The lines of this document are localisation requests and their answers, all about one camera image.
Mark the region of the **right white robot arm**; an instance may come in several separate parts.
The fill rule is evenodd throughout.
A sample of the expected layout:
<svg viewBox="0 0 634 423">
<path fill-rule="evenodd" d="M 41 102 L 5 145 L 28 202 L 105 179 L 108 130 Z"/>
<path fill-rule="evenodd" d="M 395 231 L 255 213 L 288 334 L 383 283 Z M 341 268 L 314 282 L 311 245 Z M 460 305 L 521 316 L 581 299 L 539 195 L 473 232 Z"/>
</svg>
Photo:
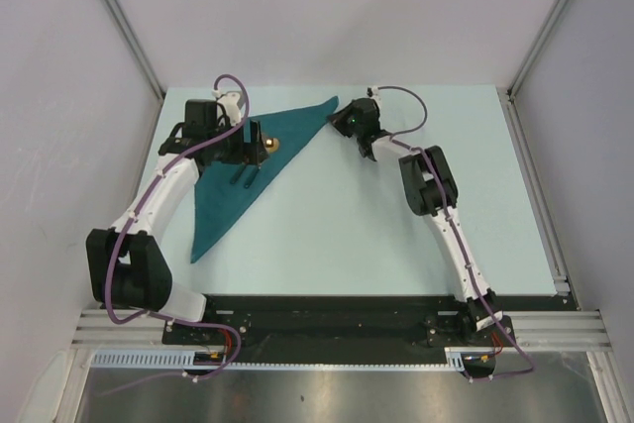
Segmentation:
<svg viewBox="0 0 634 423">
<path fill-rule="evenodd" d="M 328 123 L 340 135 L 354 139 L 363 158 L 398 164 L 408 207 L 434 234 L 448 267 L 452 293 L 463 308 L 458 335 L 469 345 L 481 344 L 493 326 L 502 326 L 503 311 L 466 239 L 458 186 L 443 150 L 411 146 L 384 129 L 378 95 L 352 100 L 329 115 Z"/>
</svg>

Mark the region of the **teal cloth napkin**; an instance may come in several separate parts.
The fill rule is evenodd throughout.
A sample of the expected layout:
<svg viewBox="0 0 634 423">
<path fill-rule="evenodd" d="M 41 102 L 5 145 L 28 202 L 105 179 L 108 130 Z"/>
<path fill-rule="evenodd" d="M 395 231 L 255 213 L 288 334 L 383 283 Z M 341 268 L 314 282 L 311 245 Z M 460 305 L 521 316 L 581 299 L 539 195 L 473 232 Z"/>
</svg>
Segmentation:
<svg viewBox="0 0 634 423">
<path fill-rule="evenodd" d="M 197 263 L 238 222 L 281 171 L 326 125 L 339 107 L 339 98 L 303 108 L 254 117 L 263 132 L 280 141 L 279 149 L 260 169 L 214 164 L 194 189 L 194 238 L 190 261 Z"/>
</svg>

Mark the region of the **gold fork green handle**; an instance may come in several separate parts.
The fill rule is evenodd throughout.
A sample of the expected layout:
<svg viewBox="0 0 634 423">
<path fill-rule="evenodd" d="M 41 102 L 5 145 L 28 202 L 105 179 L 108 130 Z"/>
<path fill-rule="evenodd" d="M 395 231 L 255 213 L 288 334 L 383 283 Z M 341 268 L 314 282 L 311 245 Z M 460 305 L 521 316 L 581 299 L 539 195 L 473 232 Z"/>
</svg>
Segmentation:
<svg viewBox="0 0 634 423">
<path fill-rule="evenodd" d="M 260 171 L 261 171 L 261 168 L 259 166 L 253 168 L 253 170 L 251 171 L 250 175 L 248 176 L 247 180 L 244 183 L 244 187 L 246 189 L 249 189 L 252 187 Z"/>
</svg>

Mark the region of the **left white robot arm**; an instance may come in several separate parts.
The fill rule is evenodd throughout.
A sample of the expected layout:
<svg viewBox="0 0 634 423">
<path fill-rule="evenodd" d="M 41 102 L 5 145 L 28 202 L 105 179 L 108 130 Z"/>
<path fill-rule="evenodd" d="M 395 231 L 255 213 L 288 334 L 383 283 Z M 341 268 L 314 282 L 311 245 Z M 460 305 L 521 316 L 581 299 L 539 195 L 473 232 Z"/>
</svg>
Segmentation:
<svg viewBox="0 0 634 423">
<path fill-rule="evenodd" d="M 218 318 L 205 310 L 206 297 L 174 282 L 159 242 L 182 199 L 214 163 L 259 167 L 272 141 L 249 119 L 249 101 L 239 91 L 194 99 L 158 149 L 154 173 L 127 210 L 107 229 L 94 229 L 86 252 L 94 298 L 117 306 L 184 321 L 195 342 L 212 341 Z"/>
</svg>

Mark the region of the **gold spoon green handle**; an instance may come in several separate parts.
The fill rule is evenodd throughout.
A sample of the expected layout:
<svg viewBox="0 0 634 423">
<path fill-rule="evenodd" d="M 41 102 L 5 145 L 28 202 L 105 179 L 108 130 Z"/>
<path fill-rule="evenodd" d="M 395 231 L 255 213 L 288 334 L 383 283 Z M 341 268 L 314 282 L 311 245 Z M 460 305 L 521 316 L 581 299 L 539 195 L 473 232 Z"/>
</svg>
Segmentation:
<svg viewBox="0 0 634 423">
<path fill-rule="evenodd" d="M 264 151 L 265 151 L 265 158 L 267 159 L 271 154 L 274 154 L 279 149 L 280 141 L 278 138 L 265 137 L 263 139 L 263 145 L 264 145 Z M 241 176 L 243 175 L 243 173 L 245 172 L 248 166 L 249 166 L 248 163 L 243 163 L 238 168 L 238 170 L 234 173 L 234 175 L 232 176 L 230 180 L 231 185 L 235 185 L 238 182 L 238 180 L 241 178 Z"/>
</svg>

